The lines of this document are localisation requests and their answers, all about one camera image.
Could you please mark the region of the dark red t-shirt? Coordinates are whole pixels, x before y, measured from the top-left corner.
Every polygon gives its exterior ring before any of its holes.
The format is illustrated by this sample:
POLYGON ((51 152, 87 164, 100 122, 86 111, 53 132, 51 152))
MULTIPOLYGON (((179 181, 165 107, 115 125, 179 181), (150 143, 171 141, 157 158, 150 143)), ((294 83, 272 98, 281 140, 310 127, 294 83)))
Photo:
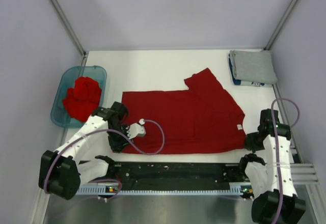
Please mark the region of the dark red t-shirt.
POLYGON ((134 144, 146 153, 211 154, 244 148, 245 114, 208 69, 184 80, 180 91, 123 92, 122 104, 129 112, 126 124, 140 119, 146 135, 134 144))

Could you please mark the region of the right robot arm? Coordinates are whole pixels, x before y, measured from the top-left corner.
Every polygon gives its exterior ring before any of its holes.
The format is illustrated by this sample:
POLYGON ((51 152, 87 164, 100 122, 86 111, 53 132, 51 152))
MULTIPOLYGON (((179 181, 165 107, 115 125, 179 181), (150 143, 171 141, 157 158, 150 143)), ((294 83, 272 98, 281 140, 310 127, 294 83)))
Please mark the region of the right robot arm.
POLYGON ((281 124, 278 111, 260 113, 257 132, 246 135, 244 147, 250 154, 241 158, 238 176, 250 181, 254 200, 251 217, 255 223, 298 223, 306 211, 293 185, 290 166, 290 126, 281 124))

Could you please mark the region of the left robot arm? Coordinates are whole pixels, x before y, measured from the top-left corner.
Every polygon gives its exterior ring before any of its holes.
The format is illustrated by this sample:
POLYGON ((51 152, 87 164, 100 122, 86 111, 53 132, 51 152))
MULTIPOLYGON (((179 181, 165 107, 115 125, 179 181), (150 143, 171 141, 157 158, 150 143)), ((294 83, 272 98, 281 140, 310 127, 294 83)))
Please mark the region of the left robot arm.
POLYGON ((102 139, 107 140, 113 152, 120 153, 129 145, 128 125, 124 120, 128 109, 120 102, 110 108, 98 107, 71 139, 54 151, 41 156, 38 186, 47 194, 69 200, 79 187, 97 178, 114 179, 116 170, 108 156, 95 155, 91 160, 83 156, 102 139))

